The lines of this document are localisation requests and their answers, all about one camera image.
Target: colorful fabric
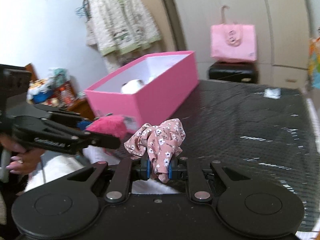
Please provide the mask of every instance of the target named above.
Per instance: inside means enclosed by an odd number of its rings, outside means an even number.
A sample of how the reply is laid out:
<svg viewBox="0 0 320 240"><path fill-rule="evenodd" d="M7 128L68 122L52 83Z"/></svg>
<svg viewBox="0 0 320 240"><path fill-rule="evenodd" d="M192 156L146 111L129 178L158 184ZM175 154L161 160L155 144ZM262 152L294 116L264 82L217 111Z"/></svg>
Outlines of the colorful fabric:
<svg viewBox="0 0 320 240"><path fill-rule="evenodd" d="M180 145L185 137L179 119L167 120L159 126L146 123L124 143L124 147L129 153L140 157L147 150L152 164L151 177L158 177L166 183L171 157L182 152Z"/></svg>
<svg viewBox="0 0 320 240"><path fill-rule="evenodd" d="M310 39L308 74L312 87L320 89L320 39Z"/></svg>

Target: pink bag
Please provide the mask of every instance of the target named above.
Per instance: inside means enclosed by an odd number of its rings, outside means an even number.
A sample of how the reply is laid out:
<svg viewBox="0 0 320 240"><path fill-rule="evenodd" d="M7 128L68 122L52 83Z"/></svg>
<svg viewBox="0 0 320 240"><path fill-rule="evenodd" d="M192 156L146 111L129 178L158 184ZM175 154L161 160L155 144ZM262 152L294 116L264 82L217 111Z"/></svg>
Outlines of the pink bag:
<svg viewBox="0 0 320 240"><path fill-rule="evenodd" d="M221 8L223 24L211 26L211 57L228 63L257 60L257 40L254 25L225 24L224 5Z"/></svg>

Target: pink floral fabric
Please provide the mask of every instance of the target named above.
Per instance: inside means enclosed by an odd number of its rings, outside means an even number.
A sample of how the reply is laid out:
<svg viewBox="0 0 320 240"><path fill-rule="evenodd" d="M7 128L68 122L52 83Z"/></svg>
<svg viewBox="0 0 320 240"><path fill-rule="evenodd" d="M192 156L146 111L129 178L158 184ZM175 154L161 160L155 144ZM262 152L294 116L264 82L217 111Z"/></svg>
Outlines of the pink floral fabric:
<svg viewBox="0 0 320 240"><path fill-rule="evenodd" d="M146 123L124 143L124 147L129 153L140 157L147 150L152 164L151 177L158 177L166 183L171 157L182 152L180 145L185 137L179 119L167 120L159 126Z"/></svg>

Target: hanging clothes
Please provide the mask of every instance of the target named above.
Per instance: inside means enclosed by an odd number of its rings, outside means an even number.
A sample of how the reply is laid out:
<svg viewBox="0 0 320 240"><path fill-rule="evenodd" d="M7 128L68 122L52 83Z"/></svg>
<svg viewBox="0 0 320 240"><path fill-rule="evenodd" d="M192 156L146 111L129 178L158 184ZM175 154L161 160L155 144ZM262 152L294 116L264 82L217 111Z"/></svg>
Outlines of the hanging clothes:
<svg viewBox="0 0 320 240"><path fill-rule="evenodd" d="M89 0L87 45L97 44L102 56L148 49L161 40L159 30L141 0Z"/></svg>

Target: floral garment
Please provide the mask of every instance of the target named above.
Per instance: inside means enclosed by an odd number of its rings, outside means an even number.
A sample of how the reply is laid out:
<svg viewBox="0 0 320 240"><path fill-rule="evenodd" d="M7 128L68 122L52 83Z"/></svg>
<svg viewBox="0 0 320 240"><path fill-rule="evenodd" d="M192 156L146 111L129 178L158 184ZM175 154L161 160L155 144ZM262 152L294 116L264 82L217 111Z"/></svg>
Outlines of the floral garment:
<svg viewBox="0 0 320 240"><path fill-rule="evenodd" d="M147 150L152 164L151 177L158 177L166 183L171 157L182 152L180 145L185 137L179 119L167 120L159 126L146 123L124 143L124 147L129 153L140 157Z"/></svg>
<svg viewBox="0 0 320 240"><path fill-rule="evenodd" d="M97 44L102 56L148 49L161 40L156 23L141 0L89 0L87 44Z"/></svg>

